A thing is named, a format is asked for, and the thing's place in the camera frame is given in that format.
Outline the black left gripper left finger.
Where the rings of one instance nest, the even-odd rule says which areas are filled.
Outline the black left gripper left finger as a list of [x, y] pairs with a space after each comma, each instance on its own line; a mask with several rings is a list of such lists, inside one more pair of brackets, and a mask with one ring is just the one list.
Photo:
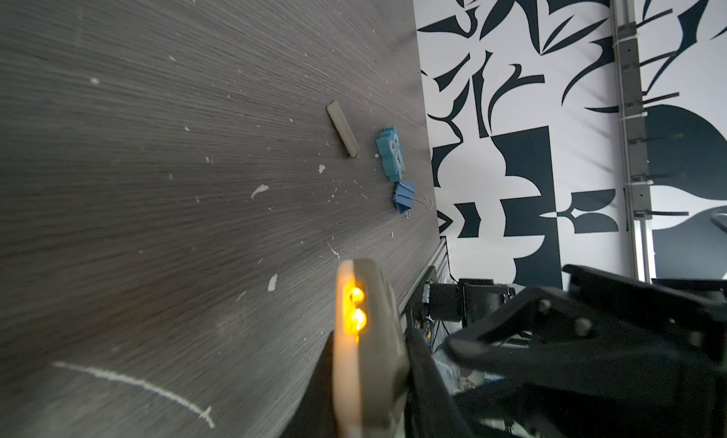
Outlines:
[[337, 424], [333, 408], [333, 343], [329, 334], [304, 396], [295, 414], [280, 434], [287, 438], [336, 438]]

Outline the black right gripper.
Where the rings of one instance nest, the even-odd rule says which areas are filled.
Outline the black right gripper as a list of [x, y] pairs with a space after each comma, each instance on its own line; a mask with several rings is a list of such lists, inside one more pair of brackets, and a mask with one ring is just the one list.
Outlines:
[[462, 415], [540, 437], [725, 436], [725, 282], [565, 271], [568, 290], [526, 288], [446, 339], [494, 375], [456, 396]]

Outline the white remote control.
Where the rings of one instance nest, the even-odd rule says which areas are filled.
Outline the white remote control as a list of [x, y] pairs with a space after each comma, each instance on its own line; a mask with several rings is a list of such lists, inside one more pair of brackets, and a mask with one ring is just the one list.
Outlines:
[[393, 288], [371, 259], [336, 275], [332, 402], [340, 437], [395, 437], [403, 430], [410, 362]]

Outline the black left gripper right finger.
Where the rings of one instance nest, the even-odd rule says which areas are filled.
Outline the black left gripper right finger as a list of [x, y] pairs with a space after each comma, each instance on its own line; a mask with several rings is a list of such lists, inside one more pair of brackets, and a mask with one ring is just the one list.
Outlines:
[[408, 437], [471, 437], [471, 430], [447, 391], [419, 329], [405, 331], [409, 354], [410, 398], [406, 407]]

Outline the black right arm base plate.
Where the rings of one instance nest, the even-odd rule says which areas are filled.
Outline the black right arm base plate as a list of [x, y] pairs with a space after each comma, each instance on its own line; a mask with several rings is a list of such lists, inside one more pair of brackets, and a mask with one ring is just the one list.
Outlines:
[[422, 303], [434, 321], [467, 327], [492, 315], [515, 294], [514, 287], [491, 279], [460, 279], [456, 284], [428, 284]]

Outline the remote battery cover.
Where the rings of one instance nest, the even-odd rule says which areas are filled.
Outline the remote battery cover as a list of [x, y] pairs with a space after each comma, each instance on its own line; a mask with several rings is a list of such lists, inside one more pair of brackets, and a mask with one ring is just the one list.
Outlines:
[[360, 145], [356, 140], [350, 125], [348, 124], [348, 120], [346, 120], [346, 116], [344, 115], [340, 104], [337, 101], [332, 101], [326, 107], [326, 110], [329, 115], [329, 119], [331, 120], [331, 123], [333, 123], [333, 126], [335, 127], [337, 133], [339, 134], [339, 137], [342, 140], [342, 143], [344, 144], [344, 147], [346, 148], [348, 156], [350, 158], [356, 159], [359, 156]]

